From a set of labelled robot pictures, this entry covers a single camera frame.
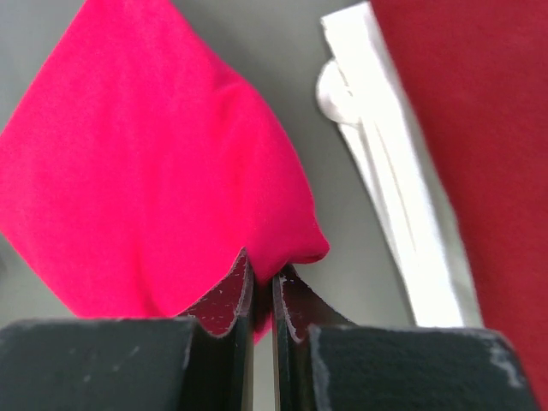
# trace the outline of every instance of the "gray surface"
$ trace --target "gray surface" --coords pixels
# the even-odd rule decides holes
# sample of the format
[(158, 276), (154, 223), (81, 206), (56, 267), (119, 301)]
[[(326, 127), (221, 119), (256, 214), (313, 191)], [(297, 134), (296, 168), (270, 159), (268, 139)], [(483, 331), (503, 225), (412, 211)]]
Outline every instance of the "gray surface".
[[(198, 34), (259, 89), (299, 153), (332, 246), (324, 261), (300, 267), (301, 275), (356, 322), (408, 325), (407, 303), (371, 202), (343, 140), (314, 101), (314, 84), (328, 59), (319, 18), (353, 3), (176, 0)], [(0, 2), (0, 128), (80, 4)], [(0, 326), (69, 315), (5, 242), (0, 257)], [(255, 374), (255, 409), (274, 409), (269, 337), (256, 348)]]

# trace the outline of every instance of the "folded cloth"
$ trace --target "folded cloth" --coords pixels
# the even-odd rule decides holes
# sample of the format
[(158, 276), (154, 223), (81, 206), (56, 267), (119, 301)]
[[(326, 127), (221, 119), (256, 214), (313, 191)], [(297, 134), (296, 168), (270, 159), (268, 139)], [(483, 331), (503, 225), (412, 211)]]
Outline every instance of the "folded cloth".
[(322, 19), (334, 59), (319, 77), (320, 108), (352, 152), (402, 275), (414, 321), (483, 325), (468, 262), (424, 137), (370, 3)]
[(485, 325), (548, 409), (548, 3), (372, 0), (455, 207)]
[(168, 0), (87, 0), (0, 137), (0, 230), (81, 317), (174, 316), (328, 251), (294, 148)]

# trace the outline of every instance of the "red fabric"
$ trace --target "red fabric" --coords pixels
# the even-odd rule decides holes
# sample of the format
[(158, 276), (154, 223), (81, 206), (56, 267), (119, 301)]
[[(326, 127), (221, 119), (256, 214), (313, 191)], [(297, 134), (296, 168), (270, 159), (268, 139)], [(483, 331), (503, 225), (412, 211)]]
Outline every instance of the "red fabric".
[(173, 316), (328, 244), (261, 97), (168, 0), (88, 0), (0, 137), (0, 230), (82, 317)]
[(548, 409), (548, 3), (373, 0), (488, 327)]

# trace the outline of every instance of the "dark object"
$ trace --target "dark object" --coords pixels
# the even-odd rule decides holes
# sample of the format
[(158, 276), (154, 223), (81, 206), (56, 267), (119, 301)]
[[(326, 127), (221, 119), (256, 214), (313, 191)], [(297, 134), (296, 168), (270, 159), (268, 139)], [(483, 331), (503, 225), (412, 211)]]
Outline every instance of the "dark object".
[[(290, 266), (272, 295), (281, 411), (539, 409), (496, 333), (360, 327)], [(12, 325), (0, 332), (0, 410), (250, 410), (252, 308), (242, 252), (184, 317)]]

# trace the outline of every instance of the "white strip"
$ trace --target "white strip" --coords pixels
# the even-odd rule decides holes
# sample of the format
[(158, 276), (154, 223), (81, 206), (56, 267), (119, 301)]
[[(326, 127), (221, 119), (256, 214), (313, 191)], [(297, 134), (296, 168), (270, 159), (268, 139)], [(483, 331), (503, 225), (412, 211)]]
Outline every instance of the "white strip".
[[(417, 157), (415, 141), (420, 128), (409, 129), (409, 118), (416, 120), (371, 6), (361, 3), (328, 15), (322, 22), (343, 77), (340, 83), (351, 95), (342, 97), (344, 90), (334, 79), (329, 80), (334, 74), (328, 68), (320, 78), (319, 103), (330, 118), (339, 122), (358, 164), (402, 274), (416, 324), (481, 326), (460, 238), (454, 224), (449, 224), (445, 228), (452, 229), (452, 243), (446, 244), (438, 224)], [(335, 96), (331, 99), (332, 109), (326, 109), (326, 87), (327, 93)], [(452, 216), (447, 210), (442, 213)]]

